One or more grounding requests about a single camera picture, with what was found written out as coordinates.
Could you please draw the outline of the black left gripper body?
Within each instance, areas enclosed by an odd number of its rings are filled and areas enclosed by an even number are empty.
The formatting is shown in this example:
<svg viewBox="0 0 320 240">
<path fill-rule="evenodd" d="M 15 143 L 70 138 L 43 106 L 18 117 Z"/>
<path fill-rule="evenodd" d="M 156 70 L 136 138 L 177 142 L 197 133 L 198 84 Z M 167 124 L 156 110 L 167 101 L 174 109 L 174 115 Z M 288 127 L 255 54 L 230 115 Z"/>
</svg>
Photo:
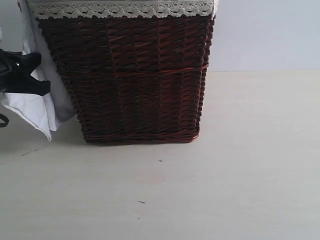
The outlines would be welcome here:
<svg viewBox="0 0 320 240">
<path fill-rule="evenodd" d="M 15 67 L 20 63 L 21 52 L 4 51 L 0 49 L 0 92 L 22 94 L 17 81 Z"/>
</svg>

